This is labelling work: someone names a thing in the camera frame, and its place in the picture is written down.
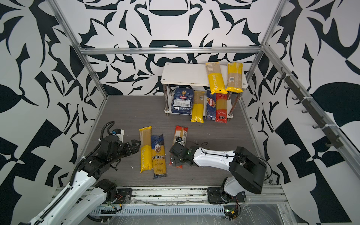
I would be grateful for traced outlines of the blue label spaghetti bag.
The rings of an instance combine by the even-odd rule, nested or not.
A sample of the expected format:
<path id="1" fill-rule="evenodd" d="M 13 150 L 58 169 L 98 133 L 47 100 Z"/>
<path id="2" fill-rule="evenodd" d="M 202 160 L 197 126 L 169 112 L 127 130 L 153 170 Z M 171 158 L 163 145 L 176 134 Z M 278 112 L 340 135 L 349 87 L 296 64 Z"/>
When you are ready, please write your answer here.
<path id="1" fill-rule="evenodd" d="M 151 136 L 151 153 L 154 179 L 166 177 L 167 165 L 163 135 Z"/>

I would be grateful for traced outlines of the red label spaghetti bag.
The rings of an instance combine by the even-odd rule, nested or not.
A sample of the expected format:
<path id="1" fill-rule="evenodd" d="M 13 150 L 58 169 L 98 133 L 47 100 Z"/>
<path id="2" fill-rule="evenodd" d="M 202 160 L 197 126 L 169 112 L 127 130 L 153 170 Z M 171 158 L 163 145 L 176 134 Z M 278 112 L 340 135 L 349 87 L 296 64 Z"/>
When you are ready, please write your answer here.
<path id="1" fill-rule="evenodd" d="M 176 126 L 173 138 L 173 144 L 180 143 L 181 145 L 185 146 L 186 140 L 188 135 L 188 128 L 182 126 Z M 170 165 L 175 166 L 175 158 L 172 153 L 170 153 Z"/>

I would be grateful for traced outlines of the blue Barilla spaghetti bag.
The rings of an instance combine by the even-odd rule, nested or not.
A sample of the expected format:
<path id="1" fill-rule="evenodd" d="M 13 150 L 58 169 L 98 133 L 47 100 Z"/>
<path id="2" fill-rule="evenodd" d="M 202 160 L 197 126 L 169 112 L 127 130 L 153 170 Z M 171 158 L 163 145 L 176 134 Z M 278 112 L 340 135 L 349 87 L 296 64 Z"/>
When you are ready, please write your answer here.
<path id="1" fill-rule="evenodd" d="M 210 90 L 206 92 L 205 117 L 207 120 L 216 120 L 216 94 L 212 94 Z"/>

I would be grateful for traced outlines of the blue Barilla pasta box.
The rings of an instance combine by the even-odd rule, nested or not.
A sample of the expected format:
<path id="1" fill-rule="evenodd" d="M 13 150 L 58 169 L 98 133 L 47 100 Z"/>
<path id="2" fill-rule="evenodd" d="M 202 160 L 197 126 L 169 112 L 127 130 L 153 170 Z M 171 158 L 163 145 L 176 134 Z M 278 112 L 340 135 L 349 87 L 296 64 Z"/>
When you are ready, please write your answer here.
<path id="1" fill-rule="evenodd" d="M 176 88 L 173 92 L 171 103 L 172 113 L 191 115 L 194 100 L 194 90 Z"/>

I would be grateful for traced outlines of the red yellow spaghetti bag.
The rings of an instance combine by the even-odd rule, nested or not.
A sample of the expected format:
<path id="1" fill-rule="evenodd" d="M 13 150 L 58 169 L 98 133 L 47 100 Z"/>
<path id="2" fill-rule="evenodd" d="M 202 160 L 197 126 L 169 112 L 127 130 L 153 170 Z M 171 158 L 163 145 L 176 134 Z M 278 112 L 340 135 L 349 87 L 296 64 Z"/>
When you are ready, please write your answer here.
<path id="1" fill-rule="evenodd" d="M 215 122 L 227 123 L 227 95 L 216 94 L 216 119 Z"/>

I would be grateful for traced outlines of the yellow spaghetti bag short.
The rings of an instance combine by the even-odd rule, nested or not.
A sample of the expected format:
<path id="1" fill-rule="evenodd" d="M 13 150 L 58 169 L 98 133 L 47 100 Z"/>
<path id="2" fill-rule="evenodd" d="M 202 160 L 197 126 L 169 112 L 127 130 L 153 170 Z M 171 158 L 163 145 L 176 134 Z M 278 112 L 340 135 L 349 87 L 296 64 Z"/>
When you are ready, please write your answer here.
<path id="1" fill-rule="evenodd" d="M 242 70 L 243 64 L 234 62 L 227 65 L 227 92 L 242 93 Z"/>

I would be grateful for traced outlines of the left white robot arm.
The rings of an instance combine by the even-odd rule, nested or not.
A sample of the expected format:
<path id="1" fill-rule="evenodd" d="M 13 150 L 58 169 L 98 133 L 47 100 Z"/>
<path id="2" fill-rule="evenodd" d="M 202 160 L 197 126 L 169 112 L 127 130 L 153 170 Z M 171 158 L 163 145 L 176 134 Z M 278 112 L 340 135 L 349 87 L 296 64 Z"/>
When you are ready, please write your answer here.
<path id="1" fill-rule="evenodd" d="M 122 158 L 140 151 L 141 141 L 124 142 L 124 130 L 111 130 L 114 121 L 106 123 L 97 146 L 75 166 L 69 183 L 34 218 L 30 225 L 76 225 L 104 202 L 115 201 L 116 184 L 100 179 L 109 169 L 116 170 Z"/>

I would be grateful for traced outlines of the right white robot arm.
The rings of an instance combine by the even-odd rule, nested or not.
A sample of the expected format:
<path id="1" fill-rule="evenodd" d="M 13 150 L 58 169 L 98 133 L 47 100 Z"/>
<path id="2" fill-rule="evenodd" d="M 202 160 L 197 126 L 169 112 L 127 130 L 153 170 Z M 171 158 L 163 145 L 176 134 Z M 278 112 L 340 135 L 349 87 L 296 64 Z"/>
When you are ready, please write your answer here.
<path id="1" fill-rule="evenodd" d="M 194 167 L 213 167 L 228 171 L 232 176 L 223 180 L 221 187 L 207 188 L 210 204 L 245 202 L 246 192 L 261 194 L 266 180 L 267 164 L 244 147 L 234 151 L 214 151 L 202 145 L 185 147 L 176 142 L 170 149 L 172 164 Z"/>

